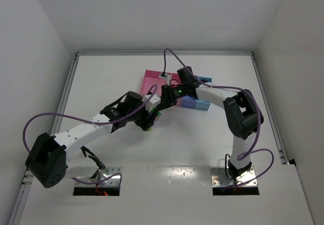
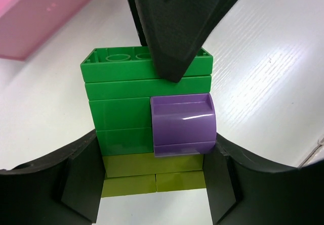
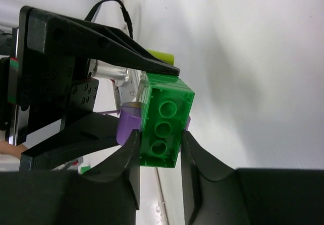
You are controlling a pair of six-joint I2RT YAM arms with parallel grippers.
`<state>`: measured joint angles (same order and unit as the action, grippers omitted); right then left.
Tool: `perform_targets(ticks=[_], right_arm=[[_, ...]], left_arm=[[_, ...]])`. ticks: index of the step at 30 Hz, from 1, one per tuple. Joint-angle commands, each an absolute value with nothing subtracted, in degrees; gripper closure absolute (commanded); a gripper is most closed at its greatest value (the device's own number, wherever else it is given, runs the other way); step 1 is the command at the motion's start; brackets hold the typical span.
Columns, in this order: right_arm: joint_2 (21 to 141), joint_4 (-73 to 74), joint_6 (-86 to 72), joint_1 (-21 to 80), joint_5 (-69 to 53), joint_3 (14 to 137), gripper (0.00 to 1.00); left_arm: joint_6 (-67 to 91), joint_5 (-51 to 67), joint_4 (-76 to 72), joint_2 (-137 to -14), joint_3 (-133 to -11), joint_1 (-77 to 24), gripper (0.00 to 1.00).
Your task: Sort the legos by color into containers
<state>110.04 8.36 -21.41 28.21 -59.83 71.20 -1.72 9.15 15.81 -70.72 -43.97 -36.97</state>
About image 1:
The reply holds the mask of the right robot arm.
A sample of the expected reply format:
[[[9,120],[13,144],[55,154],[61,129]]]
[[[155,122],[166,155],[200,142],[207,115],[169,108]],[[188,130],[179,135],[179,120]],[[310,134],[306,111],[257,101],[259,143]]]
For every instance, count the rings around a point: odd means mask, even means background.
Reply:
[[[159,110],[175,105],[184,96],[204,100],[225,111],[227,125],[233,134],[233,145],[228,160],[228,174],[233,180],[252,167],[251,153],[256,146],[263,123],[263,115],[251,92],[237,87],[212,85],[206,79],[193,75],[190,67],[177,71],[178,85],[161,87]]]

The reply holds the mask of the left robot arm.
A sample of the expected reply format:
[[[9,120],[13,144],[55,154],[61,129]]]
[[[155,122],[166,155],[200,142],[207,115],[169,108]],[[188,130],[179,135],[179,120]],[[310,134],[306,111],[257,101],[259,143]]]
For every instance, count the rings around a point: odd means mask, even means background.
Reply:
[[[129,91],[90,120],[82,119],[80,125],[53,135],[40,134],[28,151],[25,165],[47,189],[67,177],[84,185],[103,186],[121,173],[110,174],[86,146],[129,122],[143,131],[149,130],[159,117],[160,105],[161,98],[154,92],[141,96]]]

